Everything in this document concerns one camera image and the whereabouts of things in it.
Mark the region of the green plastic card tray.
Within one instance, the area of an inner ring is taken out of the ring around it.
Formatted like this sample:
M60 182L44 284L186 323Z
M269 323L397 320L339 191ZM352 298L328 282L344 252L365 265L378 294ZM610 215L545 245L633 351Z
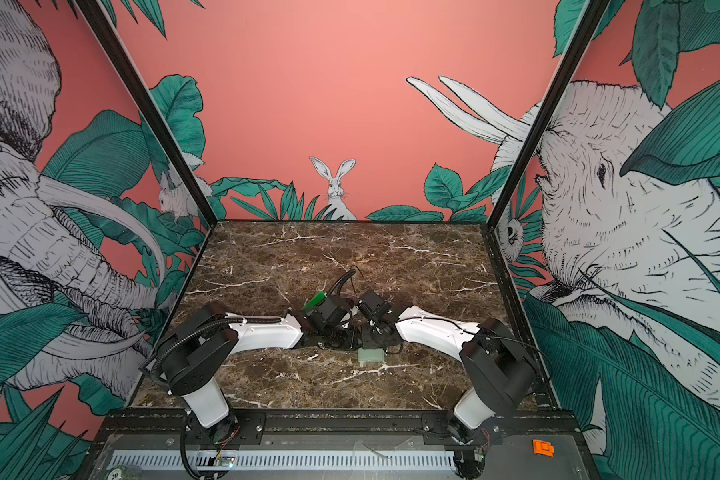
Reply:
M312 299L307 301L303 307L304 311L310 311L317 306L319 306L326 298L326 293L324 291L318 292Z

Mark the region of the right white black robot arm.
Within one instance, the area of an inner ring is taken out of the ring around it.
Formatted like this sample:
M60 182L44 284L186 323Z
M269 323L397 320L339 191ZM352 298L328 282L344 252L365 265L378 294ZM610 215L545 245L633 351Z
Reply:
M477 430L496 417L512 415L529 393L539 366L499 320L463 322L435 315L418 306L395 306L369 290L359 300L377 344L413 343L461 362L470 389L452 411L458 424Z

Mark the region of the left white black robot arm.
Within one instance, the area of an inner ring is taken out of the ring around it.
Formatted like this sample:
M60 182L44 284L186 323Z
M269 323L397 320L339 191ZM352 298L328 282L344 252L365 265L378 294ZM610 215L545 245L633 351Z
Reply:
M180 398L189 415L211 430L236 421L215 379L229 356L319 345L357 350L362 339L351 329L350 318L351 308L342 303L332 304L327 316L318 307L306 312L287 310L281 316L254 316L233 313L223 303L212 301L167 333L140 370L163 391Z

